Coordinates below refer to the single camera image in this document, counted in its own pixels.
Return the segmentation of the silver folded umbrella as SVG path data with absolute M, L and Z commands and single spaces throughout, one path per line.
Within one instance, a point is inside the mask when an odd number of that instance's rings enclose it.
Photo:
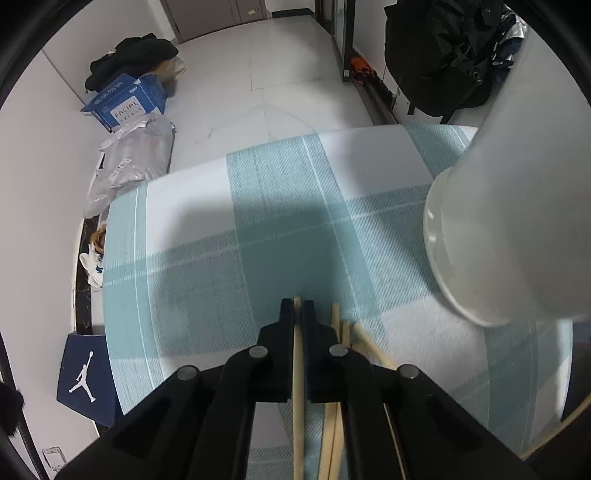
M 492 58 L 493 78 L 497 84 L 505 83 L 527 32 L 528 25 L 515 13 L 510 11 L 503 16 L 503 35 Z

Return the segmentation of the black framed glass door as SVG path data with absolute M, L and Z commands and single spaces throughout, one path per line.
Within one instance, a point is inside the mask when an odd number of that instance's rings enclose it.
M 315 21 L 329 32 L 342 81 L 353 78 L 353 33 L 355 33 L 355 0 L 315 0 Z

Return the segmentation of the tan boot left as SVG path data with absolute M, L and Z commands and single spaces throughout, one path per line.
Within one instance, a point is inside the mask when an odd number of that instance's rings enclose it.
M 97 230 L 90 235 L 90 245 L 92 246 L 93 250 L 100 255 L 104 254 L 105 236 L 105 223 L 99 225 Z

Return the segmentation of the blue facial tissue box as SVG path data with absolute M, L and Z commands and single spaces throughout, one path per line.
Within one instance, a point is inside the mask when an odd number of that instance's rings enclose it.
M 155 74 L 138 79 L 121 74 L 81 110 L 92 115 L 107 131 L 130 124 L 143 115 L 165 113 L 166 93 Z

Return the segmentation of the tan boot right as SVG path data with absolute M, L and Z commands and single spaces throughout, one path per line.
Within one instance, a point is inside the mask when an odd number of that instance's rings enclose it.
M 79 262 L 87 274 L 88 284 L 94 288 L 103 287 L 103 264 L 102 255 L 94 251 L 80 253 Z

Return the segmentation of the wooden chopstick right pair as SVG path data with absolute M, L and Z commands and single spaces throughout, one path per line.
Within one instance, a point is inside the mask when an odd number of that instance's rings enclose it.
M 337 335 L 338 335 L 338 342 L 329 346 L 329 355 L 334 356 L 337 359 L 337 371 L 339 375 L 338 386 L 342 388 L 341 392 L 338 395 L 338 398 L 335 399 L 335 402 L 339 402 L 341 404 L 341 400 L 346 397 L 346 355 L 349 352 L 349 346 L 351 346 L 351 324 L 344 320 L 344 321 L 335 321 L 335 327 L 337 328 Z

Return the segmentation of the grey plastic mailer bag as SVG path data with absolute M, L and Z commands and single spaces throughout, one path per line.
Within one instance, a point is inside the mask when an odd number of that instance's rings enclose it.
M 101 215 L 117 197 L 168 173 L 175 127 L 164 115 L 150 113 L 112 133 L 100 147 L 84 217 Z

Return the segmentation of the teal plaid tablecloth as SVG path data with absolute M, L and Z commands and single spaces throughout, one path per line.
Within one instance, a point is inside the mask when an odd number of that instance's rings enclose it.
M 178 367 L 256 342 L 284 298 L 332 305 L 391 365 L 414 364 L 515 452 L 556 427 L 570 322 L 483 328 L 447 302 L 423 217 L 475 129 L 391 125 L 266 143 L 163 176 L 107 218 L 103 315 L 130 410 Z

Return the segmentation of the grey entrance door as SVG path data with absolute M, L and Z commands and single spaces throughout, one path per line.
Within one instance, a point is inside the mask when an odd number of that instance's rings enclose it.
M 260 0 L 164 0 L 161 5 L 180 43 L 269 18 Z

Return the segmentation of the navy jordan shoe box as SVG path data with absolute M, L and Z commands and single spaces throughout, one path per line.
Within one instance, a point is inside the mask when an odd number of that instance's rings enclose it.
M 103 427 L 122 417 L 104 335 L 67 336 L 56 400 Z

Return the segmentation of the orange black tool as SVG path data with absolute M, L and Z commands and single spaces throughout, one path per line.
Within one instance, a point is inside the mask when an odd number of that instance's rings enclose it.
M 360 56 L 351 58 L 351 78 L 358 83 L 370 83 L 376 77 L 376 72 L 369 63 Z

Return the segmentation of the white utensil holder cup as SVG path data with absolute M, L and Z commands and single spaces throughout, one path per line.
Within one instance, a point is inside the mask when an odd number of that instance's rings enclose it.
M 424 238 L 443 294 L 479 325 L 589 319 L 590 106 L 537 33 L 433 182 Z

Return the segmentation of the black clothes pile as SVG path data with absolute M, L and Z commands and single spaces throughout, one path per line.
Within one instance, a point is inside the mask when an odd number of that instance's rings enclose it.
M 153 33 L 127 37 L 113 50 L 90 63 L 85 90 L 100 92 L 122 74 L 137 79 L 177 54 L 178 49 L 170 41 L 157 38 Z

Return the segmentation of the tan boot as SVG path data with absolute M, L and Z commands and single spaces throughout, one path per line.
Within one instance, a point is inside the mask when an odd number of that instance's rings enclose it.
M 104 254 L 105 236 L 105 223 L 99 225 L 97 230 L 90 235 L 90 245 L 92 246 L 93 250 L 100 255 Z
M 80 253 L 79 262 L 87 274 L 88 284 L 94 288 L 103 287 L 103 264 L 102 255 L 94 251 Z

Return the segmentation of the black backpack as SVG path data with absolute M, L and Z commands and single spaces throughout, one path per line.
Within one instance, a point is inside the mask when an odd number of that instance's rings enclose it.
M 385 8 L 386 66 L 410 105 L 450 120 L 484 105 L 516 15 L 501 1 L 403 0 Z

